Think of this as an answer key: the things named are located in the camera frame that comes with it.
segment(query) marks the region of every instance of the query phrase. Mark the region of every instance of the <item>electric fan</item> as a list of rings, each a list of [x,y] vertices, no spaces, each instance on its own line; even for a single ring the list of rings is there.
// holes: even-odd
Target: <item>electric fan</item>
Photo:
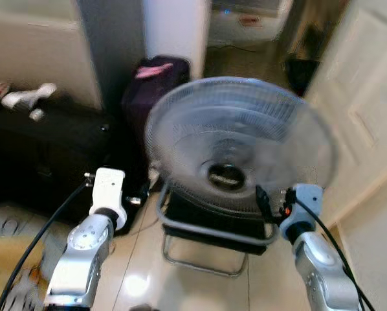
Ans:
[[[194,205],[214,223],[262,219],[256,185],[276,214],[282,189],[296,183],[326,187],[337,163],[329,131],[306,102],[249,78],[205,78],[165,95],[149,115],[146,148],[166,191],[180,197],[172,209],[183,215]],[[158,212],[164,225],[260,246],[275,238],[274,226],[269,238],[258,240],[200,221],[172,220],[159,207],[162,194]]]

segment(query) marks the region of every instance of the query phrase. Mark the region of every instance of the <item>white door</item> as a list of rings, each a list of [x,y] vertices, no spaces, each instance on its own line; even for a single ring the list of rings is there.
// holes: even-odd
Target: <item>white door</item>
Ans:
[[[306,99],[339,147],[322,211],[331,225],[387,182],[387,0],[351,0]]]

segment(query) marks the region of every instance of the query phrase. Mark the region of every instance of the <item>doorway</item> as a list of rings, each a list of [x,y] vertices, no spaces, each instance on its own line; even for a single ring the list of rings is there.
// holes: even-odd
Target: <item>doorway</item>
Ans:
[[[242,76],[304,96],[349,0],[213,0],[204,76]]]

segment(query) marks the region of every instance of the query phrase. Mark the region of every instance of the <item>fan motor hub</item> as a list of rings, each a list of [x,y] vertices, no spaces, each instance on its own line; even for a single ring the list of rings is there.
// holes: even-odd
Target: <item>fan motor hub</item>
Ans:
[[[237,191],[244,187],[246,178],[234,165],[214,164],[208,169],[208,181],[221,190]]]

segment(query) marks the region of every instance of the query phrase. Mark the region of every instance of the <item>wall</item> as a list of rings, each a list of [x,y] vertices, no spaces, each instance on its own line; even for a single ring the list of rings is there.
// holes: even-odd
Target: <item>wall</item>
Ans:
[[[387,184],[339,224],[351,266],[376,310],[387,310]]]
[[[146,52],[180,56],[191,62],[193,79],[202,77],[210,0],[144,0]]]
[[[76,20],[71,0],[0,0],[0,11]]]
[[[0,13],[0,81],[35,88],[54,82],[80,104],[100,109],[98,86],[77,23]]]
[[[131,73],[146,55],[140,0],[76,0],[104,108],[121,113]]]

